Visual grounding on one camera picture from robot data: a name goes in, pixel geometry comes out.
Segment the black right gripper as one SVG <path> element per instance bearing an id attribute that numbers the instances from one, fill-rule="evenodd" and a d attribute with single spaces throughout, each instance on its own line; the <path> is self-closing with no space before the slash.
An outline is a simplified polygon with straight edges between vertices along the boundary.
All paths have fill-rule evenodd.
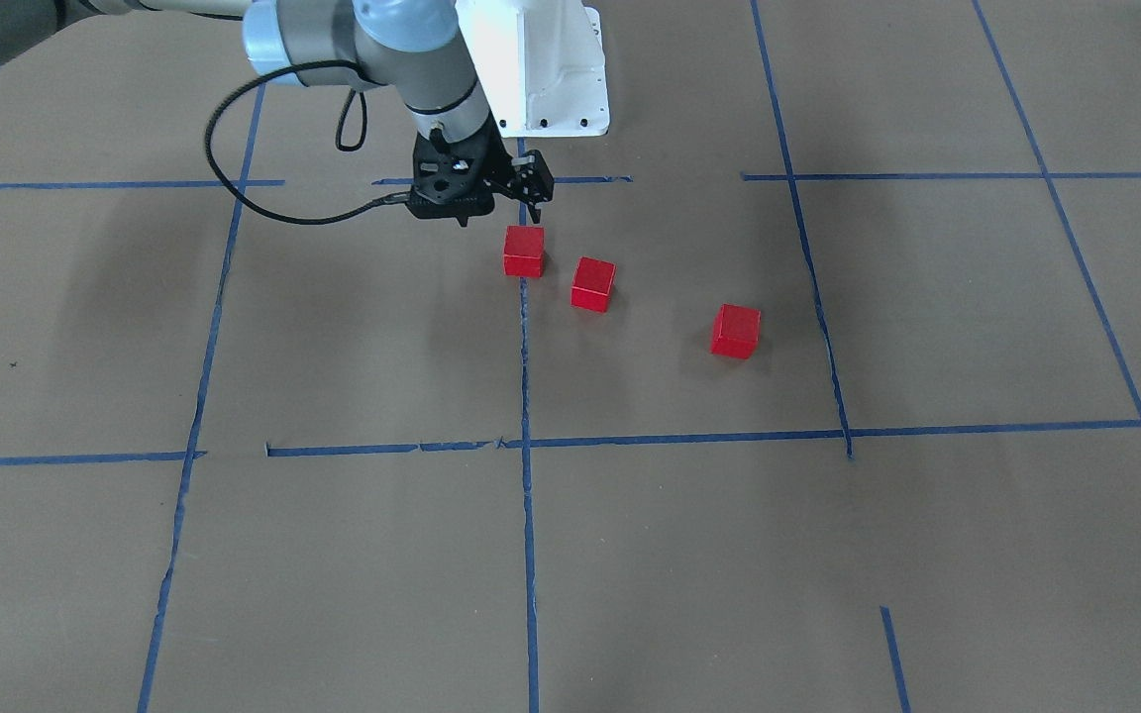
<path id="1" fill-rule="evenodd" d="M 462 141 L 439 131 L 418 136 L 412 151 L 408 212 L 418 220 L 456 220 L 466 229 L 471 217 L 494 211 L 494 193 L 526 206 L 531 222 L 542 222 L 556 180 L 540 151 L 511 157 L 497 127 L 483 127 Z"/>

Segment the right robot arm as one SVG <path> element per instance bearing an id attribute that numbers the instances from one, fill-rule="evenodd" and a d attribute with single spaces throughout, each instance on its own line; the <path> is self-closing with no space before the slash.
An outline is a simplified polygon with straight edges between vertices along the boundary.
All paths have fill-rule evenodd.
<path id="1" fill-rule="evenodd" d="M 343 86 L 349 102 L 393 87 L 415 119 L 408 189 L 395 191 L 319 225 L 383 206 L 418 220 L 489 214 L 495 198 L 516 200 L 539 222 L 556 181 L 539 151 L 512 156 L 452 1 L 0 1 L 0 68 L 78 22 L 130 13 L 183 13 L 240 24 L 257 76 L 208 119 L 213 139 L 230 105 L 260 86 Z"/>

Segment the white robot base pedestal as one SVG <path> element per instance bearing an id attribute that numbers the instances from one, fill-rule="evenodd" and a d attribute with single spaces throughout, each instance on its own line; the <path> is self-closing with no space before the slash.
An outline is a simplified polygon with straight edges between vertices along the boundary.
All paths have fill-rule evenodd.
<path id="1" fill-rule="evenodd" d="M 582 1 L 458 1 L 505 139 L 599 137 L 610 128 L 601 15 Z"/>

